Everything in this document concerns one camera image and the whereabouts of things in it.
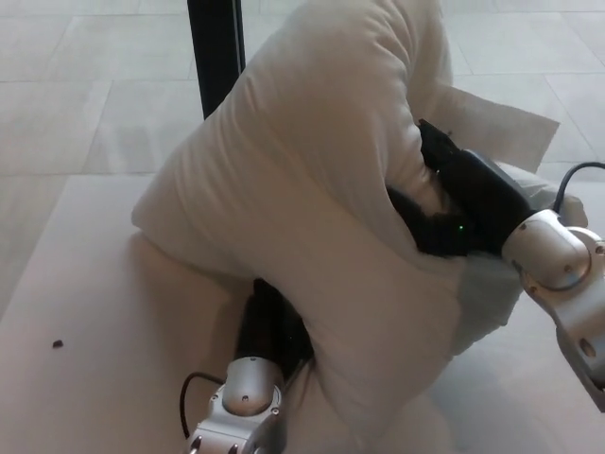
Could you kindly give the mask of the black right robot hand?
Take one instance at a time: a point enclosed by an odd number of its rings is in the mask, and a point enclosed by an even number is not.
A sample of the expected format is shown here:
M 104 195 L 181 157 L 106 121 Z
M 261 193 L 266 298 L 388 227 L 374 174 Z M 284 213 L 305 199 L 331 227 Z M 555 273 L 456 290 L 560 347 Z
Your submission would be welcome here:
M 514 230 L 537 213 L 520 184 L 492 160 L 455 145 L 443 131 L 422 119 L 424 163 L 455 208 L 427 215 L 404 193 L 388 187 L 389 199 L 405 222 L 421 253 L 500 256 Z

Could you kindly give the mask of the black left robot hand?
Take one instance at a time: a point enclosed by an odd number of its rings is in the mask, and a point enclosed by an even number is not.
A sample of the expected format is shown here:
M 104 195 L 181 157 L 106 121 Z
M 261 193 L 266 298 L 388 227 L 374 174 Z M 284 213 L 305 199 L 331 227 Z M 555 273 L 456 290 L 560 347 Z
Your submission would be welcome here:
M 285 383 L 314 355 L 303 320 L 292 304 L 263 279 L 253 281 L 240 323 L 234 359 L 258 357 L 277 365 Z

